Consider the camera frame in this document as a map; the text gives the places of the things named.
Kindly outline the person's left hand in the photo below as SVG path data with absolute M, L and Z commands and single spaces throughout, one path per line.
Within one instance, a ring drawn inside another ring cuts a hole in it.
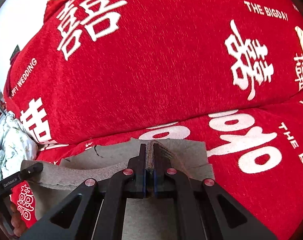
M 27 230 L 27 226 L 23 219 L 21 218 L 20 212 L 17 210 L 17 206 L 11 202 L 10 209 L 12 211 L 11 224 L 14 227 L 13 233 L 16 237 L 21 237 L 21 235 Z M 4 234 L 9 237 L 9 234 L 6 228 L 2 225 L 2 219 L 0 215 L 0 228 L 4 232 Z

